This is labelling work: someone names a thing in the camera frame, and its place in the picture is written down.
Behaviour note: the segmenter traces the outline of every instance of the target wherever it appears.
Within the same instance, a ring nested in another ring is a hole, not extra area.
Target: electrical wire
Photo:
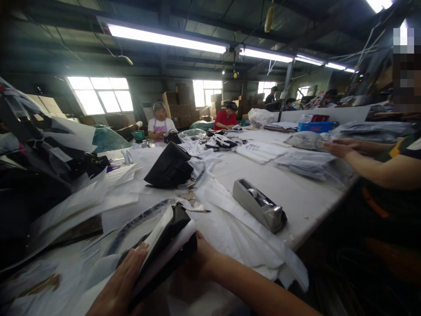
[[[93,25],[92,25],[92,22],[91,22],[91,20],[89,20],[89,25],[90,25],[90,27],[91,27],[91,30],[92,30],[92,33],[95,35],[95,37],[99,40],[99,42],[102,44],[102,46],[104,46],[104,48],[111,54],[111,56],[113,56],[114,58],[119,58],[119,57],[123,57],[123,58],[125,58],[126,59],[126,61],[131,65],[131,66],[133,66],[133,62],[130,60],[130,58],[129,57],[127,57],[127,56],[124,56],[123,54],[122,55],[119,55],[119,56],[115,56],[112,52],[111,52],[111,50],[109,50],[108,49],[108,47],[107,46],[105,46],[105,44],[104,44],[104,42],[102,41],[102,39],[98,36],[98,34],[95,32],[95,30],[93,29]]]
[[[61,41],[59,41],[58,39],[56,39],[54,36],[53,36],[53,34],[51,34],[51,32],[50,32],[50,30],[48,29],[48,28],[43,28],[43,26],[42,25],[40,25],[40,24],[38,24],[38,23],[36,23],[35,21],[33,21],[32,20],[32,22],[36,25],[36,26],[39,26],[43,31],[45,31],[45,32],[47,32],[50,36],[51,36],[51,38],[55,41],[55,42],[57,42],[57,43],[59,43],[61,46],[63,46],[65,49],[67,49],[69,52],[71,52],[77,59],[79,59],[80,61],[83,61],[78,55],[76,55],[75,53],[73,53],[71,50],[70,50],[70,48],[68,48],[66,45],[64,45]]]

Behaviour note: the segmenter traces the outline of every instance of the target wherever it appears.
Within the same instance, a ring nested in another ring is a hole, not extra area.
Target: plastic bag
[[[202,129],[207,131],[208,129],[215,128],[215,122],[207,122],[207,121],[196,121],[192,125],[190,125],[191,129]]]
[[[252,108],[249,111],[249,120],[254,127],[262,129],[266,124],[273,123],[275,118],[268,110]]]
[[[343,159],[329,153],[316,151],[293,151],[275,159],[272,164],[318,181],[326,181],[343,188],[351,183],[355,176],[352,167]]]
[[[395,143],[397,138],[414,133],[412,123],[407,122],[350,122],[338,126],[329,133],[330,139],[354,138],[375,143]]]
[[[298,132],[291,135],[285,143],[297,148],[316,150],[320,149],[322,144],[320,134],[310,131]]]
[[[178,134],[178,136],[180,138],[184,138],[186,136],[191,137],[191,136],[200,136],[201,134],[204,134],[206,136],[206,132],[202,129],[188,129],[185,130],[184,132],[181,132]]]
[[[130,147],[130,143],[128,141],[108,126],[93,125],[93,127],[96,127],[96,131],[93,136],[92,144],[98,146],[94,151],[95,153]]]

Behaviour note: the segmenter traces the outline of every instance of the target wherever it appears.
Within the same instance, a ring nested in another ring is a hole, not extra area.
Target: hanging cable
[[[98,36],[98,34],[95,32],[95,30],[93,29],[93,25],[92,25],[92,22],[91,22],[91,20],[89,20],[89,25],[90,25],[90,27],[91,27],[91,30],[92,30],[92,33],[95,35],[95,37],[99,40],[99,42],[102,44],[102,46],[104,46],[104,48],[111,54],[111,56],[113,56],[114,58],[119,58],[119,57],[123,57],[123,58],[125,58],[126,60],[127,60],[127,62],[131,65],[131,66],[133,66],[133,62],[130,60],[130,58],[129,57],[127,57],[127,56],[124,56],[124,55],[120,55],[120,56],[115,56],[112,52],[111,52],[111,50],[109,50],[108,49],[108,47],[107,46],[105,46],[105,44],[104,44],[104,42],[102,41],[102,39]]]

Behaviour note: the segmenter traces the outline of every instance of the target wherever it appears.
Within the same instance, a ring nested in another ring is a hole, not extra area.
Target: fluorescent light
[[[177,47],[184,47],[196,50],[204,50],[212,53],[223,54],[226,52],[225,46],[198,42],[190,39],[184,39],[175,36],[168,36],[159,33],[142,31],[139,29],[132,29],[124,26],[108,24],[108,28],[112,36],[123,37],[131,40],[141,40],[156,44],[171,45]]]
[[[279,54],[270,54],[270,53],[265,53],[263,51],[259,51],[259,50],[252,50],[250,48],[243,49],[242,51],[240,51],[239,53],[240,55],[243,56],[247,56],[247,57],[255,57],[255,58],[262,58],[262,59],[269,59],[269,60],[274,60],[274,61],[281,61],[281,62],[292,62],[293,58],[291,57],[287,57],[287,56],[283,56],[283,55],[279,55]]]
[[[306,62],[308,64],[313,64],[313,65],[317,65],[317,66],[322,66],[324,64],[324,62],[322,61],[318,61],[316,59],[311,59],[305,56],[301,56],[301,55],[297,55],[298,57],[295,59],[297,61],[302,61],[302,62]]]
[[[389,9],[392,0],[366,0],[375,13],[379,13],[383,9]]]
[[[333,63],[326,64],[326,67],[334,68],[334,69],[338,69],[338,70],[345,70],[346,69],[346,67],[344,67],[344,66],[333,64]]]

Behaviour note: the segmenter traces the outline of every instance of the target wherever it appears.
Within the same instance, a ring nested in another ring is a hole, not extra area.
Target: blue box
[[[301,122],[298,123],[297,132],[310,131],[327,133],[333,129],[333,122]]]

